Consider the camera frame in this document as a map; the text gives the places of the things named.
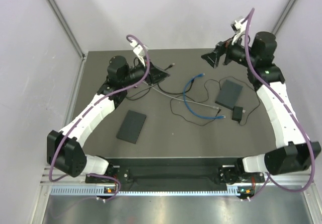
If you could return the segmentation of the black network switch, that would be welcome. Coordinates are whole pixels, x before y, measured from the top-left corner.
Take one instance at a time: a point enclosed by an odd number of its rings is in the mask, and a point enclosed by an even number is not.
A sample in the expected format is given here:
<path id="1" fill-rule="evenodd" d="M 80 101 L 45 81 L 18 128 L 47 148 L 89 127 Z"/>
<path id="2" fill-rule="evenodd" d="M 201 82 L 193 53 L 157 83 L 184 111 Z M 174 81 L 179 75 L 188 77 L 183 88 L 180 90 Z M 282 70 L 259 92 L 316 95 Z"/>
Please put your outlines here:
<path id="1" fill-rule="evenodd" d="M 239 99 L 242 89 L 242 85 L 226 80 L 215 99 L 215 103 L 232 110 Z"/>
<path id="2" fill-rule="evenodd" d="M 120 140 L 136 144 L 145 120 L 145 114 L 129 110 L 125 115 L 116 137 Z"/>

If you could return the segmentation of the black power adapter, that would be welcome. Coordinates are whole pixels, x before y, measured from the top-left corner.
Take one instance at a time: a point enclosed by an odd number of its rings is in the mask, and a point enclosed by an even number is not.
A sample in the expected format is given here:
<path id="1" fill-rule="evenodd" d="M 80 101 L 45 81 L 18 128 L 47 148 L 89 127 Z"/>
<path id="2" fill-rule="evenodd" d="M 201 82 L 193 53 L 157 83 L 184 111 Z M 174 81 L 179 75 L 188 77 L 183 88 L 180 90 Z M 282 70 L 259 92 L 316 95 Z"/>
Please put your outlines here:
<path id="1" fill-rule="evenodd" d="M 243 107 L 240 106 L 234 106 L 233 110 L 232 110 L 232 117 L 231 119 L 233 121 L 236 121 L 238 123 L 241 122 L 242 117 L 243 117 Z"/>
<path id="2" fill-rule="evenodd" d="M 153 86 L 159 84 L 169 76 L 170 74 L 168 72 L 154 68 L 150 70 L 145 81 L 148 83 L 149 86 Z"/>

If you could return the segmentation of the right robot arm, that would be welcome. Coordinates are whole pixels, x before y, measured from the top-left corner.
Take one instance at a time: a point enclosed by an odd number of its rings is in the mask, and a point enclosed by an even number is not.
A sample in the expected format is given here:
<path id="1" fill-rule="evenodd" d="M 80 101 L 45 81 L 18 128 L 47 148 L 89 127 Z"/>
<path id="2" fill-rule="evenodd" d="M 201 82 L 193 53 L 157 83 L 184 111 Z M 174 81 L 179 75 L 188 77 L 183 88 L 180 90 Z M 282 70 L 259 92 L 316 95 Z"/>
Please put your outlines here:
<path id="1" fill-rule="evenodd" d="M 288 98 L 285 77 L 273 63 L 277 48 L 275 35 L 261 31 L 255 35 L 251 46 L 243 46 L 241 42 L 233 36 L 201 56 L 212 68 L 218 66 L 222 56 L 225 65 L 234 61 L 245 66 L 248 80 L 263 103 L 273 128 L 276 148 L 265 154 L 238 159 L 236 178 L 245 182 L 257 172 L 274 176 L 310 170 L 309 181 L 312 182 L 321 145 L 311 141 L 300 125 Z"/>

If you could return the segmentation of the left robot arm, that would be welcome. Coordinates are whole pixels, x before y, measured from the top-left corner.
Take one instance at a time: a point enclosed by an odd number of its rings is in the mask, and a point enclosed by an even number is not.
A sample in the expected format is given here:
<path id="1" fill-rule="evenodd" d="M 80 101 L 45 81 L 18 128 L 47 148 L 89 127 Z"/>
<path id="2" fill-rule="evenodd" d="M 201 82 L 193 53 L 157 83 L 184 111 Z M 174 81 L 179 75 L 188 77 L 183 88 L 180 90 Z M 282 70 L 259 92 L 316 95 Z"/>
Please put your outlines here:
<path id="1" fill-rule="evenodd" d="M 67 176 L 97 174 L 103 182 L 113 179 L 114 170 L 99 156 L 86 155 L 83 146 L 95 128 L 123 102 L 131 87 L 146 82 L 154 86 L 169 77 L 169 73 L 147 62 L 146 58 L 130 67 L 125 57 L 117 55 L 109 60 L 107 77 L 91 102 L 67 126 L 47 135 L 49 172 L 58 169 Z"/>

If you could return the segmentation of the left aluminium frame post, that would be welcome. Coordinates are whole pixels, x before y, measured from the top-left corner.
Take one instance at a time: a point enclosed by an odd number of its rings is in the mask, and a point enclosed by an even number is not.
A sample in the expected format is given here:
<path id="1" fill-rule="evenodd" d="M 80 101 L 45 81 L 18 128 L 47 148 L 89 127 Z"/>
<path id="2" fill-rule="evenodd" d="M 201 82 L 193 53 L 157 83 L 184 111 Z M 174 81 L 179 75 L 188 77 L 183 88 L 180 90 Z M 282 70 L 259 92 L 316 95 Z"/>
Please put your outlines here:
<path id="1" fill-rule="evenodd" d="M 67 20 L 65 19 L 63 13 L 61 12 L 56 0 L 46 0 L 49 4 L 52 12 L 54 13 L 56 19 L 58 20 L 60 26 L 62 27 L 65 35 L 69 39 L 70 43 L 72 44 L 74 50 L 76 51 L 77 55 L 80 57 L 80 59 L 85 58 L 85 53 L 81 49 L 78 41 L 76 40 L 70 26 L 67 23 Z"/>

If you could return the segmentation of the aluminium frame post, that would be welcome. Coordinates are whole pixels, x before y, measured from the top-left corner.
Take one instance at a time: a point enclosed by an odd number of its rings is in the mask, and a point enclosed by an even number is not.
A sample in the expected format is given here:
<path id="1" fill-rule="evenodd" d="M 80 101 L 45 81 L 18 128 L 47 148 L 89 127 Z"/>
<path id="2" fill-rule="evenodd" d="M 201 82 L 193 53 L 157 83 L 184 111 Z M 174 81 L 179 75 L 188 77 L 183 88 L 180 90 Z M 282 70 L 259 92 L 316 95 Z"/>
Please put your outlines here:
<path id="1" fill-rule="evenodd" d="M 298 0 L 264 0 L 260 6 L 256 31 L 267 31 L 278 35 L 285 25 Z"/>
<path id="2" fill-rule="evenodd" d="M 49 4 L 52 12 L 54 13 L 56 19 L 58 20 L 60 26 L 62 27 L 65 35 L 69 39 L 70 43 L 72 44 L 74 50 L 76 51 L 77 55 L 80 57 L 80 59 L 85 58 L 85 53 L 81 49 L 78 41 L 76 40 L 70 26 L 67 23 L 67 20 L 65 19 L 63 13 L 61 12 L 56 0 L 46 0 Z"/>

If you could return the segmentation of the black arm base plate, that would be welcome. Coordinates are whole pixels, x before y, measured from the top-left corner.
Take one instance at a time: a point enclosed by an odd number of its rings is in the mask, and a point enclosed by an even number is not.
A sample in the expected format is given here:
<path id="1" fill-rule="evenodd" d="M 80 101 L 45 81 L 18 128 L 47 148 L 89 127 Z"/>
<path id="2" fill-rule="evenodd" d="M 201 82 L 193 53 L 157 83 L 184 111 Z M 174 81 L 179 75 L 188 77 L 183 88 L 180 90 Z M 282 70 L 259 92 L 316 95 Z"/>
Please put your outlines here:
<path id="1" fill-rule="evenodd" d="M 263 183 L 260 173 L 240 174 L 237 158 L 113 158 L 103 172 L 122 184 L 137 179 L 204 179 L 215 184 Z"/>

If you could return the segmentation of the right aluminium frame post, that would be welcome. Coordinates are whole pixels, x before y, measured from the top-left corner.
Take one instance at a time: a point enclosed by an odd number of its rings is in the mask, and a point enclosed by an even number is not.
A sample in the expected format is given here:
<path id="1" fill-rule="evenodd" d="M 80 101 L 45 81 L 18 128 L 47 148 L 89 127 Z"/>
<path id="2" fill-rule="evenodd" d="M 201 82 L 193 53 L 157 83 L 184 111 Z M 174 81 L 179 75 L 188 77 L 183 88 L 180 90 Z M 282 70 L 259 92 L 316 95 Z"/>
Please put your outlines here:
<path id="1" fill-rule="evenodd" d="M 278 35 L 285 25 L 298 0 L 264 0 L 260 6 L 256 31 L 267 31 Z"/>

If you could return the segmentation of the aluminium front frame rail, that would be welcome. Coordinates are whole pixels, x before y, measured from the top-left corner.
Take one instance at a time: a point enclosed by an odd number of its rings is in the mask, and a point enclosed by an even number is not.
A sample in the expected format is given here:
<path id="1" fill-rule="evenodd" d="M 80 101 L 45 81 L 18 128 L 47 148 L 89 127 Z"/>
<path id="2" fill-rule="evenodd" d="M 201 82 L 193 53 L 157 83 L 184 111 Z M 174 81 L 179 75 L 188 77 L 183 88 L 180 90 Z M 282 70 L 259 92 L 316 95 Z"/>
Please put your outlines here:
<path id="1" fill-rule="evenodd" d="M 96 185 L 108 185 L 116 184 L 119 181 L 117 178 L 112 177 L 111 179 L 99 178 L 94 176 L 89 176 L 81 174 L 75 178 L 73 177 L 64 177 L 61 180 L 54 182 L 54 184 L 96 184 Z M 148 180 L 148 179 L 137 179 L 135 181 L 130 181 L 122 184 L 121 189 L 124 191 L 128 190 L 140 190 L 140 191 L 180 191 L 180 190 L 221 190 L 227 187 L 227 185 L 233 184 L 215 184 L 209 180 L 204 179 L 169 179 L 169 180 Z"/>

